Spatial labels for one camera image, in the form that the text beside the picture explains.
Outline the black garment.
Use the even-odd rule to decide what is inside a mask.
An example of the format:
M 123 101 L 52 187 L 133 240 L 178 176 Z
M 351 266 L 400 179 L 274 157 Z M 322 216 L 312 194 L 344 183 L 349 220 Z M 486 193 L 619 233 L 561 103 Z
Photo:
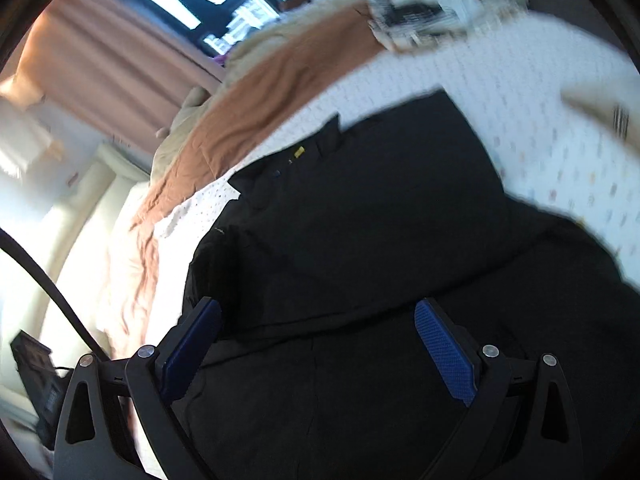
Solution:
M 219 479 L 416 479 L 465 416 L 416 330 L 431 299 L 509 358 L 555 356 L 577 479 L 639 474 L 639 296 L 572 220 L 504 192 L 444 92 L 231 178 L 183 307 L 221 306 L 175 411 Z

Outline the black device on floor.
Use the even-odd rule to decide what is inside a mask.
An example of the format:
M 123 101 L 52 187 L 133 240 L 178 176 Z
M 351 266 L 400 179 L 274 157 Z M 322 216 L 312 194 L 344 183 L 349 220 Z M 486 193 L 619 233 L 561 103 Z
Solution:
M 58 421 L 70 383 L 70 369 L 61 376 L 51 360 L 51 350 L 21 330 L 11 341 L 18 374 L 38 420 L 36 433 L 45 448 L 54 450 Z

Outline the cream bed headboard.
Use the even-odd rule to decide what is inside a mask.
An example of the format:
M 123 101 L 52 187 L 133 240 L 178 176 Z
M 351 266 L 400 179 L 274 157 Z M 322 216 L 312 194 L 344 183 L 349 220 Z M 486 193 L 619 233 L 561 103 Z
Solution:
M 112 348 L 102 316 L 110 246 L 126 228 L 149 174 L 112 144 L 101 144 L 67 195 L 35 226 L 15 237 L 52 278 L 90 335 Z M 9 257 L 1 258 L 1 403 L 32 419 L 35 410 L 18 376 L 10 342 L 28 333 L 52 350 L 56 366 L 73 366 L 88 347 L 42 289 Z

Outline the white floral bed sheet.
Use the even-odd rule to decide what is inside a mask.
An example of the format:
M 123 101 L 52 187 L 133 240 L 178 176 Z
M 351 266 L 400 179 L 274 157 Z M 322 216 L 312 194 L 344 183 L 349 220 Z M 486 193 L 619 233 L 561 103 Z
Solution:
M 384 110 L 444 92 L 475 132 L 504 192 L 572 220 L 614 258 L 634 288 L 639 274 L 639 173 L 603 131 L 561 102 L 579 75 L 631 72 L 620 52 L 579 29 L 539 14 L 433 52 L 381 52 L 312 99 L 225 174 L 162 222 L 186 232 L 181 257 L 238 197 L 231 178 L 259 159 L 292 148 L 331 119 L 349 128 Z

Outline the brown blanket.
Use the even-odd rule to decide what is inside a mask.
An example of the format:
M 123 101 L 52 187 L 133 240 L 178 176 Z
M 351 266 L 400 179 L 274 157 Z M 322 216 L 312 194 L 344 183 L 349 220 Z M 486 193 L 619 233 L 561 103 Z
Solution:
M 364 2 L 337 12 L 273 55 L 259 79 L 211 110 L 192 131 L 182 152 L 152 184 L 132 220 L 136 237 L 134 282 L 108 331 L 138 344 L 146 332 L 157 283 L 154 226 L 201 188 L 236 165 L 312 99 L 367 63 L 382 48 L 369 27 Z

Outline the fringed patterned cloth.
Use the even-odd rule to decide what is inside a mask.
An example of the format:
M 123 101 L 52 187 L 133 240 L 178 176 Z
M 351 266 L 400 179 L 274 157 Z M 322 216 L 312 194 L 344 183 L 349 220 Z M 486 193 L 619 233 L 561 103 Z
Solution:
M 525 12 L 512 0 L 366 0 L 369 27 L 395 53 L 486 34 Z

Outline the pink curtain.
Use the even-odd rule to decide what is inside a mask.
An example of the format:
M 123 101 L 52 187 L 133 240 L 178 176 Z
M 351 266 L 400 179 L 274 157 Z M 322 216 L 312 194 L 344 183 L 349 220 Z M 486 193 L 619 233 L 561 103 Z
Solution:
M 26 39 L 17 76 L 66 112 L 152 154 L 195 87 L 224 70 L 119 0 L 52 0 Z

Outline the beige duvet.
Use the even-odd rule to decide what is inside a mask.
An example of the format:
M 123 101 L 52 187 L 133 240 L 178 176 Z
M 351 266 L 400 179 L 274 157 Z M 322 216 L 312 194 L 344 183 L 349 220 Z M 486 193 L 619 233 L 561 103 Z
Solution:
M 203 117 L 225 99 L 234 98 L 250 82 L 259 79 L 262 66 L 277 52 L 319 23 L 362 0 L 311 0 L 284 14 L 283 18 L 253 32 L 231 51 L 226 64 L 224 82 L 214 92 L 193 88 L 171 123 L 165 139 L 156 150 L 151 170 L 151 183 L 157 182 L 182 152 L 192 131 Z

